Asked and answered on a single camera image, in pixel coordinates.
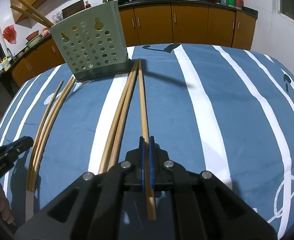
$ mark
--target blue tablecloth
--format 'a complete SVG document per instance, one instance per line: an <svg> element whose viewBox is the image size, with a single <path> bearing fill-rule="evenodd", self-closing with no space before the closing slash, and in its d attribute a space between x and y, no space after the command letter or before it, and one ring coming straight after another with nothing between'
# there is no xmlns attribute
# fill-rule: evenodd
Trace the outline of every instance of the blue tablecloth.
<svg viewBox="0 0 294 240"><path fill-rule="evenodd" d="M155 142L187 170L215 173L281 237L294 223L294 76L290 71L269 56L219 46L160 44L130 47L128 54L142 59L149 131ZM62 79L66 83L70 77L63 64L27 81L2 119L0 144L23 135L34 138L50 95ZM45 148L35 212L83 172L98 172L126 78L116 75L74 85ZM139 136L137 82L119 161L138 147ZM19 225L25 221L30 152L17 160L8 182L1 180ZM157 203L167 197L162 193ZM158 218L166 217L160 207L157 212ZM150 229L142 220L138 213L124 212L122 228L137 225L132 227L137 234Z"/></svg>

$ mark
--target table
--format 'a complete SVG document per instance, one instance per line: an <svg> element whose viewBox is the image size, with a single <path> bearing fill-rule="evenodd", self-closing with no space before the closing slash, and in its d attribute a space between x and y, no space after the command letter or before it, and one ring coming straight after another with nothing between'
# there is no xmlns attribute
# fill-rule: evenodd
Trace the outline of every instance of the table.
<svg viewBox="0 0 294 240"><path fill-rule="evenodd" d="M294 76L269 56L210 45L129 47L142 59L149 132L169 158L187 170L212 171L281 237L294 223ZM291 83L284 81L284 75ZM27 81L0 123L0 145L35 137L50 95L71 72L66 64ZM126 83L121 74L75 84L54 123L41 163L35 212L85 171L97 174L108 131ZM138 82L125 125L119 161L138 147L141 119ZM18 225L25 221L25 180L30 151L2 179ZM172 227L156 203L166 238ZM150 239L162 227L147 225L131 205L122 214L119 239Z"/></svg>

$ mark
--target basket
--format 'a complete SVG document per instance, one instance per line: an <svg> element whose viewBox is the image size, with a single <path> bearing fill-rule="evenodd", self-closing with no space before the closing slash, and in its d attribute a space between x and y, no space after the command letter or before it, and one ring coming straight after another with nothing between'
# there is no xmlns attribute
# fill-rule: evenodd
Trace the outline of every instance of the basket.
<svg viewBox="0 0 294 240"><path fill-rule="evenodd" d="M79 82L129 71L117 0L80 11L52 26L50 32Z"/></svg>

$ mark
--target silver bolt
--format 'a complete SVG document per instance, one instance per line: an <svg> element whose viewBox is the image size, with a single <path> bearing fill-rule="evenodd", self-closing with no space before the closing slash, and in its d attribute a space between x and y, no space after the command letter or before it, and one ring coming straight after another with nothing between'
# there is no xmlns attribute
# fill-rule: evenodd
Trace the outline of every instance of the silver bolt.
<svg viewBox="0 0 294 240"><path fill-rule="evenodd" d="M171 168L174 165L174 163L172 161L165 161L164 162L164 166L167 168Z"/></svg>
<svg viewBox="0 0 294 240"><path fill-rule="evenodd" d="M122 168L125 169L125 168L129 168L131 166L131 163L127 162L127 161L124 161L120 165L121 165Z"/></svg>
<svg viewBox="0 0 294 240"><path fill-rule="evenodd" d="M94 175L91 172L85 172L83 174L83 179L84 180L91 180L94 177Z"/></svg>
<svg viewBox="0 0 294 240"><path fill-rule="evenodd" d="M204 171L201 176L204 178L204 179L210 179L212 174L210 171Z"/></svg>

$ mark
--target red bowl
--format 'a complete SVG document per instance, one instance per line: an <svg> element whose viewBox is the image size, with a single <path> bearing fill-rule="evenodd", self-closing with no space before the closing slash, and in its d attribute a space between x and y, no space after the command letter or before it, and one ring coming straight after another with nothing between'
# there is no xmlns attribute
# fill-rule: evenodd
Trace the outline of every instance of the red bowl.
<svg viewBox="0 0 294 240"><path fill-rule="evenodd" d="M33 38L35 38L38 35L38 33L39 33L39 31L33 32L32 34L30 34L26 37L26 40L31 41Z"/></svg>

